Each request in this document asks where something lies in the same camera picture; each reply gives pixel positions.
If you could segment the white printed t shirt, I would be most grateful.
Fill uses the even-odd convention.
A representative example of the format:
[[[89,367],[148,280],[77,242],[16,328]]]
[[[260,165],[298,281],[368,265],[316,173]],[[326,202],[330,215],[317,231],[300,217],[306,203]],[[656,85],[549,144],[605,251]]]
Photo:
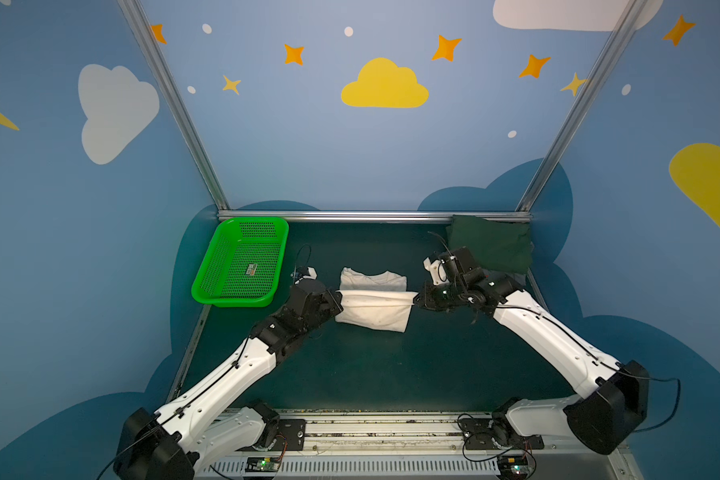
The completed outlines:
[[[390,271],[368,276],[348,267],[341,272],[339,293],[337,322],[396,333],[405,332],[418,295],[407,289],[405,276]]]

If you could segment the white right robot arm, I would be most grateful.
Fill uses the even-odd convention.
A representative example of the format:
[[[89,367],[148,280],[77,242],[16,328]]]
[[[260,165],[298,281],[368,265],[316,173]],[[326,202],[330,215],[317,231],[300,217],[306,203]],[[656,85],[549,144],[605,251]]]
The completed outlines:
[[[467,445],[520,449],[544,436],[575,438],[591,451],[612,453],[630,434],[646,431],[654,377],[638,362],[622,363],[556,319],[513,276],[480,267],[465,248],[425,258],[431,279],[416,306],[435,312],[469,307],[512,331],[571,386],[568,397],[512,398],[487,419],[460,421]]]

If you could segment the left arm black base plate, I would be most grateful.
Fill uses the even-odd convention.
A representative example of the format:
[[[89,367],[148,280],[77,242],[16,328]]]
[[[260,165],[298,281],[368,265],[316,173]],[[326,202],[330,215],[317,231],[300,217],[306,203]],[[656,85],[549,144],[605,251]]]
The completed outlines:
[[[260,451],[301,451],[306,436],[303,419],[279,419],[265,425],[262,436],[255,445]]]

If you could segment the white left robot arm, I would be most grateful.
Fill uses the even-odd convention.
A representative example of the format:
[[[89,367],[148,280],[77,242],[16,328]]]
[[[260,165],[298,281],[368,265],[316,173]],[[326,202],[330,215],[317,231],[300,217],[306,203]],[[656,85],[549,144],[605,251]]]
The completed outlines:
[[[342,310],[339,291],[297,281],[287,301],[194,387],[153,413],[131,414],[108,469],[120,479],[192,479],[227,452],[267,443],[278,419],[268,407],[245,407],[227,420],[220,414]]]

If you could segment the green plastic perforated basket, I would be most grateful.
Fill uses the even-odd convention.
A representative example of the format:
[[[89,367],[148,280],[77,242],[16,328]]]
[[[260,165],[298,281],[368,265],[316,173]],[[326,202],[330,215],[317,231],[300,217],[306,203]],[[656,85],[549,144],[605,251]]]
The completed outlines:
[[[233,218],[211,238],[191,287],[195,301],[219,308],[268,306],[278,288],[289,224],[278,217]],[[245,274],[258,265],[254,276]]]

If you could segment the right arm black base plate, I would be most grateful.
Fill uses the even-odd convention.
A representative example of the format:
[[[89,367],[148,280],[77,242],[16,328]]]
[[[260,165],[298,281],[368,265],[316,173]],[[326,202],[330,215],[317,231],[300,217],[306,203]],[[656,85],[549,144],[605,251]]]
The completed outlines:
[[[545,448],[541,436],[522,436],[504,419],[460,415],[456,422],[462,432],[467,450],[505,450],[509,448],[541,450]]]

